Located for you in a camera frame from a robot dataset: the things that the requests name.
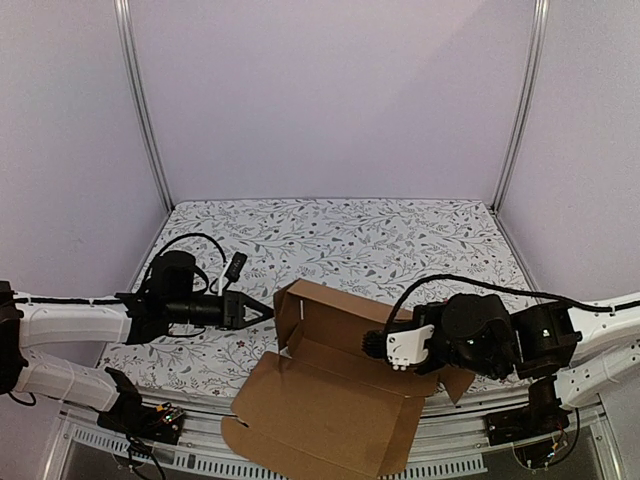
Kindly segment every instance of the floral tablecloth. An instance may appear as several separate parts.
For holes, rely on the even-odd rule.
[[[167,241],[188,232],[213,236],[228,257],[235,251],[248,254],[233,289],[267,304],[278,288],[299,277],[389,304],[414,280],[434,273],[527,286],[492,217],[476,201],[185,202],[172,213],[150,258]],[[219,275],[221,260],[206,240],[187,239],[174,248],[194,254],[211,279]],[[405,306],[459,292],[482,290],[438,282],[417,291]],[[510,310],[527,306],[523,298],[503,299]],[[101,365],[123,370],[148,388],[230,397],[267,350],[277,350],[272,320],[238,332],[210,328],[191,339],[108,345]],[[503,386],[478,378],[470,392]]]

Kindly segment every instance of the patterned fabric surface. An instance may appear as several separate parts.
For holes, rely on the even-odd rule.
[[[172,238],[203,232],[230,257],[249,255],[232,288],[272,305],[280,287],[302,277],[393,304],[418,278],[455,273],[527,288],[524,277],[485,206],[441,200],[244,200],[185,202],[176,208],[151,257]],[[214,279],[222,268],[213,245],[186,239]],[[427,285],[405,307],[459,292],[486,293],[453,282]],[[528,306],[503,296],[511,311]],[[185,330],[177,327],[176,334]],[[191,339],[160,338],[141,346],[108,345],[102,366],[123,370],[135,383],[186,394],[234,396],[262,354],[277,351],[273,321],[238,332],[212,328]],[[477,378],[470,392],[515,386]]]

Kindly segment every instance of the black cable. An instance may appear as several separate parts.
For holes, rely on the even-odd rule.
[[[100,415],[101,413],[104,413],[101,410],[98,410],[97,408],[94,408],[91,406],[89,406],[89,408],[94,412],[96,412],[98,415]],[[138,472],[137,467],[133,465],[133,450],[136,450],[137,453],[146,455],[151,459],[153,464],[158,469],[158,473],[160,474],[161,480],[167,480],[167,476],[164,473],[164,469],[162,468],[162,465],[160,465],[160,462],[158,462],[158,459],[153,454],[151,449],[142,440],[140,440],[140,438],[129,433],[129,429],[124,425],[122,425],[122,423],[118,422],[117,420],[114,420],[113,418],[111,418],[110,420],[125,432],[125,437],[129,442],[129,448],[127,449],[127,453],[129,456],[129,468],[131,469],[131,471],[135,473],[138,478],[142,478],[143,480],[151,480],[149,477],[146,477],[142,475],[140,472]]]
[[[127,437],[127,440],[129,441],[129,448],[127,449],[127,453],[129,456],[129,468],[131,469],[131,471],[135,473],[135,475],[138,478],[141,478],[142,480],[151,480],[149,477],[141,474],[138,471],[138,468],[133,465],[133,451],[135,450],[136,453],[148,456],[151,459],[151,461],[154,463],[156,468],[158,469],[158,473],[160,473],[160,478],[162,480],[167,480],[167,476],[164,473],[164,469],[160,465],[160,462],[158,462],[158,459],[153,454],[151,449],[147,447],[142,440],[140,440],[137,437],[134,437],[133,435],[127,434],[126,437]]]
[[[117,298],[110,299],[94,299],[88,298],[48,298],[48,297],[29,297],[29,298],[16,298],[16,303],[52,303],[54,305],[120,305],[122,300]]]
[[[207,290],[211,295],[217,295],[217,293],[213,291],[213,287],[215,287],[217,283],[218,283],[218,279],[214,278],[213,282],[211,282],[211,285],[209,285],[209,288]]]
[[[560,459],[560,460],[556,460],[555,462],[551,462],[549,464],[549,466],[551,465],[558,465],[559,463],[564,462],[569,455],[571,455],[573,453],[573,451],[576,448],[576,445],[578,445],[578,438],[580,437],[580,412],[578,411],[578,409],[575,409],[576,412],[576,436],[573,438],[573,443],[571,444],[571,448],[569,448],[569,451]]]
[[[11,398],[11,400],[13,400],[14,402],[19,403],[20,405],[23,405],[25,407],[35,407],[36,403],[38,403],[38,400],[36,400],[36,396],[31,392],[27,392],[27,393],[31,396],[31,402],[25,402],[24,400],[20,400],[11,392],[9,392],[9,398]]]
[[[194,233],[185,233],[184,235],[178,235],[175,238],[172,238],[171,240],[169,240],[167,243],[164,244],[164,246],[160,249],[160,251],[158,251],[158,253],[156,253],[153,257],[153,259],[151,260],[151,262],[149,262],[149,266],[147,267],[147,269],[144,272],[144,275],[142,277],[142,285],[144,285],[144,283],[148,280],[149,278],[149,274],[151,273],[151,264],[153,263],[153,260],[155,260],[157,257],[159,257],[160,255],[162,255],[164,252],[167,251],[167,249],[171,246],[174,245],[175,243],[179,242],[180,240],[184,240],[185,238],[204,238],[205,240],[208,240],[209,242],[213,243],[213,245],[216,247],[216,249],[218,250],[218,252],[220,252],[220,257],[222,258],[222,263],[225,264],[227,263],[227,256],[224,254],[224,250],[222,249],[222,247],[220,246],[220,244],[218,243],[217,240],[215,240],[213,237],[210,237],[209,235],[207,235],[206,233],[198,233],[198,232],[194,232]]]
[[[517,289],[517,288],[510,288],[510,287],[503,287],[503,286],[500,286],[500,285],[494,285],[492,283],[482,282],[480,280],[475,280],[473,278],[463,277],[463,276],[460,276],[460,275],[452,275],[452,274],[448,274],[448,273],[439,273],[439,274],[436,274],[436,275],[430,275],[428,277],[423,277],[423,278],[420,278],[420,279],[416,280],[415,282],[413,282],[404,291],[404,293],[402,295],[400,295],[400,298],[398,299],[398,301],[395,303],[395,305],[391,309],[391,313],[389,314],[389,318],[387,318],[387,322],[385,323],[384,330],[383,330],[385,335],[389,333],[389,329],[391,328],[391,325],[395,321],[396,315],[400,311],[400,308],[402,307],[402,304],[407,300],[407,298],[409,298],[409,296],[418,287],[420,287],[422,285],[425,285],[427,283],[430,283],[430,282],[434,282],[436,280],[453,280],[453,281],[456,281],[456,282],[462,282],[462,283],[467,283],[469,285],[474,285],[476,287],[486,288],[487,290],[494,290],[494,291],[497,291],[497,292],[508,293],[510,295],[532,297],[532,298],[543,298],[545,300],[555,300],[555,301],[558,301],[558,302],[563,302],[563,303],[565,303],[566,305],[568,305],[570,307],[579,308],[580,310],[586,310],[587,312],[594,312],[594,313],[615,313],[615,311],[627,310],[629,308],[635,308],[635,307],[640,306],[640,300],[635,300],[635,301],[632,301],[632,302],[623,303],[621,305],[614,305],[613,307],[611,307],[611,306],[601,307],[601,306],[589,305],[589,304],[586,304],[586,303],[582,303],[582,302],[579,302],[577,300],[573,300],[571,298],[568,298],[568,297],[565,297],[565,296],[562,296],[562,295],[556,295],[554,293],[532,292],[532,291],[529,291],[529,290],[520,290],[520,289]]]

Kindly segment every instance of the brown cardboard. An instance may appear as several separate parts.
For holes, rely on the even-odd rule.
[[[293,479],[372,479],[404,470],[438,380],[452,400],[473,381],[455,368],[417,376],[360,349],[391,307],[298,280],[276,293],[278,344],[234,399],[222,435],[239,455]],[[403,310],[399,318],[410,318]]]

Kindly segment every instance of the open cardboard box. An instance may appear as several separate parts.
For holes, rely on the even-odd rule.
[[[231,405],[237,418],[222,420],[222,436],[237,454],[286,477],[403,471],[425,398],[440,381],[455,403],[473,381],[460,369],[417,376],[367,357],[362,337],[382,328],[389,305],[306,280],[278,291],[274,304],[281,354],[260,359]]]

